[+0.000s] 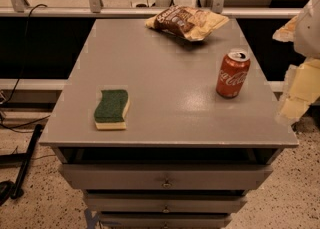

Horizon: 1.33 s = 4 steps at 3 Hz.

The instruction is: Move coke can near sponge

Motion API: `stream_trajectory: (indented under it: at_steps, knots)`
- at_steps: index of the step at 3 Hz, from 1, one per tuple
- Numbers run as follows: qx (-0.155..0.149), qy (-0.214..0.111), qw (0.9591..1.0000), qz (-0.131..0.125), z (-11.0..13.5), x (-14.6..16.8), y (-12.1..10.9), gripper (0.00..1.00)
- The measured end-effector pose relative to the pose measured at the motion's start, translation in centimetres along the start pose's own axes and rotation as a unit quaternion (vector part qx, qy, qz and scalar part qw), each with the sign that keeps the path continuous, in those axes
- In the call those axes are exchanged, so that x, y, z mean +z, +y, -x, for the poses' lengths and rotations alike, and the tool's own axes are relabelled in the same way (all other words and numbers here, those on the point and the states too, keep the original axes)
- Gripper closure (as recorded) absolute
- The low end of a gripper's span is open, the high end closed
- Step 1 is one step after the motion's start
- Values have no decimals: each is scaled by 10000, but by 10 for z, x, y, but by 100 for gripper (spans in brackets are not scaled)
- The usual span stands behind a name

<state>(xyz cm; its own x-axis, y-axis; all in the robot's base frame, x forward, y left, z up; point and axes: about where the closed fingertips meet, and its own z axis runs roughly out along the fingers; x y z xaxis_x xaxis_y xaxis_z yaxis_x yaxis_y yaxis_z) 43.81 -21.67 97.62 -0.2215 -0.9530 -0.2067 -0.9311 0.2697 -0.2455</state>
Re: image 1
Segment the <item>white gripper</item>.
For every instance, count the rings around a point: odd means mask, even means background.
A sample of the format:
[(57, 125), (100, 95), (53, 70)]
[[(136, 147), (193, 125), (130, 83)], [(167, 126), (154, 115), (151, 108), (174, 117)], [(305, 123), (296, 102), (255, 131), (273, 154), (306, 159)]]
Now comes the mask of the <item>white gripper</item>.
[(299, 66), (290, 65), (284, 80), (275, 120), (292, 125), (300, 120), (309, 106), (320, 98), (320, 0), (309, 0), (272, 36), (280, 42), (293, 42), (294, 50), (306, 58)]

